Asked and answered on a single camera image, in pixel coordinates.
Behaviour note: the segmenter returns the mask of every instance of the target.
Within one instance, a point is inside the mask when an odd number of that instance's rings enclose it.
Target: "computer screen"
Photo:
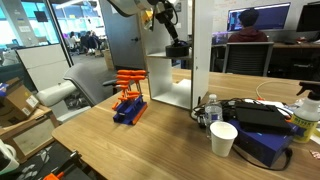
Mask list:
[[[259,17],[254,25],[255,29],[283,29],[290,4],[283,3],[251,7],[259,11]],[[227,31],[241,30],[242,27],[238,17],[241,12],[247,9],[249,8],[229,10]]]
[[[320,31],[320,4],[305,5],[298,21],[297,32]]]
[[[48,22],[47,15],[44,11],[34,11],[34,15],[38,22]]]

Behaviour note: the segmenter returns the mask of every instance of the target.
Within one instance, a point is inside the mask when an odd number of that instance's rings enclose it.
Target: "blue base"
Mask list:
[[[122,102],[116,109],[117,114],[113,116],[114,122],[133,125],[133,120],[146,104],[146,102],[143,102],[142,95],[133,102]]]
[[[237,120],[230,120],[229,123],[238,130],[234,143],[268,167],[272,166],[293,139],[293,136],[287,135],[246,132]]]

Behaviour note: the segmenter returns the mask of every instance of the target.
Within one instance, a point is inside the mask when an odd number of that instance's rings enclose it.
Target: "white shelf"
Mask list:
[[[152,53],[147,55],[148,58],[161,58],[161,59],[181,59],[181,60],[192,60],[192,51],[189,50],[188,56],[182,56],[182,57],[168,57],[166,56],[166,52],[158,52],[158,53]]]
[[[181,108],[191,109],[191,80],[184,79],[178,84],[174,83],[169,91],[156,95],[153,99]]]

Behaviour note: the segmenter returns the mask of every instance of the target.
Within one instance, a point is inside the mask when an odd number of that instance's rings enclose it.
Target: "person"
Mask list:
[[[258,17],[259,12],[253,8],[243,11],[238,17],[242,29],[232,34],[228,42],[268,42],[266,34],[253,27]]]
[[[99,37],[96,35],[96,32],[92,31],[88,42],[89,42],[90,48],[100,50],[100,45],[102,42],[100,41]]]
[[[74,35],[74,32],[71,31],[70,32],[70,40],[69,40],[69,46],[70,46],[70,49],[76,49],[77,48],[77,37]]]
[[[87,31],[86,35],[84,35],[80,38],[81,45],[82,45],[86,55],[88,55],[88,51],[89,51],[89,42],[88,41],[89,41],[90,36],[91,36],[91,32]]]

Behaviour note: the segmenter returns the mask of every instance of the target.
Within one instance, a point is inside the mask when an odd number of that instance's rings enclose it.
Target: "wooden table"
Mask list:
[[[188,70],[173,70],[174,82],[190,76]],[[261,86],[267,100],[293,103],[298,98],[298,81],[221,73],[210,73],[209,92],[220,99],[255,98],[256,87],[267,81],[290,83]],[[280,172],[252,166],[233,150],[221,158],[188,111],[150,100],[147,81],[141,87],[148,108],[135,126],[113,122],[113,96],[55,129],[53,137],[78,150],[83,161],[108,179],[320,179],[320,161],[309,153],[320,151],[313,141],[292,143],[292,162]],[[284,159],[282,155],[274,166]]]
[[[212,45],[212,48],[217,48],[217,47],[226,47],[226,44],[218,44],[218,45]],[[320,44],[316,43],[301,43],[301,44],[284,44],[280,42],[275,42],[273,45],[273,48],[287,48],[287,49],[320,49]]]

